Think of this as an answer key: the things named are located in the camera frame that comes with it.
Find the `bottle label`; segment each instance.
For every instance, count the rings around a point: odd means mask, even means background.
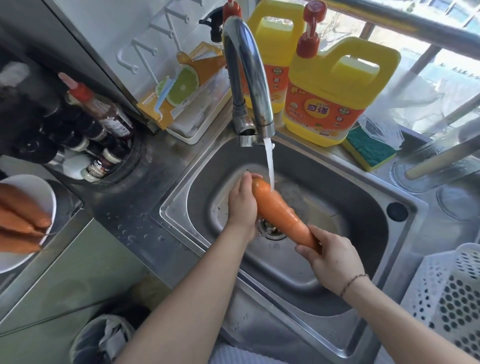
[[[106,159],[97,158],[87,167],[87,172],[94,177],[103,178],[110,172],[111,165],[112,164]]]
[[[270,91],[270,99],[272,103],[283,104],[285,101],[285,94],[287,93],[288,85],[288,69],[289,67],[272,66],[270,64],[264,64],[265,75],[267,76],[268,91]],[[241,85],[243,94],[250,96],[248,90],[247,79],[241,69]]]
[[[364,110],[321,99],[289,81],[283,115],[313,133],[342,140]]]
[[[107,116],[100,122],[118,137],[127,136],[131,133],[125,124],[132,128],[132,122],[117,105],[115,105],[115,115]]]

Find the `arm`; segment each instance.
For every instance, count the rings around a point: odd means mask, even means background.
[[[116,364],[208,362],[243,253],[255,236],[256,216],[252,176],[246,172],[228,195],[225,229],[146,319]]]
[[[309,226],[322,244],[322,255],[298,245],[295,250],[307,259],[317,279],[333,293],[340,294],[356,275],[365,273],[350,240]],[[345,290],[343,298],[370,325],[388,354],[397,364],[477,363],[379,290],[368,277],[359,277]]]

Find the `bottle handle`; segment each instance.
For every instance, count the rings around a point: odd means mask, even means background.
[[[372,88],[385,86],[394,74],[401,58],[400,53],[395,49],[364,39],[347,37],[327,51],[323,61],[325,71],[329,73],[344,56],[355,57],[378,65],[378,73],[369,83],[369,87]]]
[[[248,26],[252,33],[255,34],[260,24],[260,21],[266,16],[271,16],[273,18],[291,20],[293,23],[293,29],[291,31],[291,34],[301,35],[305,30],[305,22],[303,20],[304,7],[305,6],[302,4],[292,2],[278,0],[262,0],[258,3],[255,11],[248,20]]]

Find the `yellow detergent bottle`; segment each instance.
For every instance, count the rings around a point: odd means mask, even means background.
[[[285,104],[288,66],[295,53],[298,38],[305,30],[303,8],[302,4],[280,0],[262,0],[247,21],[264,63],[274,113],[280,112]],[[291,20],[293,26],[285,20]],[[252,102],[243,75],[242,89],[247,106],[251,108]]]
[[[318,52],[320,40],[315,28],[325,13],[322,1],[305,6],[307,30],[290,64],[283,120],[302,138],[319,146],[333,146],[345,139],[383,90],[400,62],[400,53],[356,37]]]

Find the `braided bracelet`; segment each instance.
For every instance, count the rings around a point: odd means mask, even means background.
[[[348,281],[348,283],[345,285],[342,293],[340,293],[340,297],[343,297],[343,295],[345,294],[345,291],[347,290],[348,287],[350,287],[350,284],[352,284],[357,278],[359,277],[368,277],[370,278],[370,276],[367,274],[367,273],[363,273],[363,274],[357,274],[355,277],[353,277],[351,280]]]

